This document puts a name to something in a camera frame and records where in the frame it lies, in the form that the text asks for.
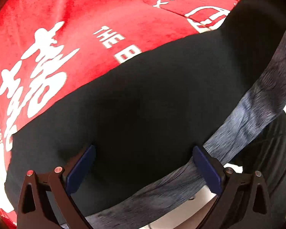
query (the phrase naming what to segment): red cloth with white lettering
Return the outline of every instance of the red cloth with white lettering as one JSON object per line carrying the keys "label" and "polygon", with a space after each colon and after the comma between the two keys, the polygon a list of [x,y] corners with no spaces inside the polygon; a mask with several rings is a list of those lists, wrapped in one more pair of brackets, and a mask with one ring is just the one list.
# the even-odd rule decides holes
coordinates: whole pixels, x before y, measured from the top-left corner
{"label": "red cloth with white lettering", "polygon": [[56,101],[141,52],[217,29],[235,5],[235,0],[8,0],[0,12],[0,145],[6,169],[11,135]]}

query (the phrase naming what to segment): black fabric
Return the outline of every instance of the black fabric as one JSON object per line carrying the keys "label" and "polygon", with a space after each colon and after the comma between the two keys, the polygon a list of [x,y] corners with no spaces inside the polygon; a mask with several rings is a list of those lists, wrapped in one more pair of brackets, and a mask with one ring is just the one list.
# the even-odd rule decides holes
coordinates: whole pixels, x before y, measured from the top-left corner
{"label": "black fabric", "polygon": [[262,172],[269,192],[273,229],[280,229],[286,216],[286,114],[283,112],[231,161],[244,173]]}
{"label": "black fabric", "polygon": [[139,54],[72,92],[13,136],[9,200],[17,209],[27,170],[64,165],[85,143],[97,146],[97,159],[72,196],[85,216],[186,164],[192,144],[202,145],[261,75],[285,29],[281,0],[242,0],[219,30]]}

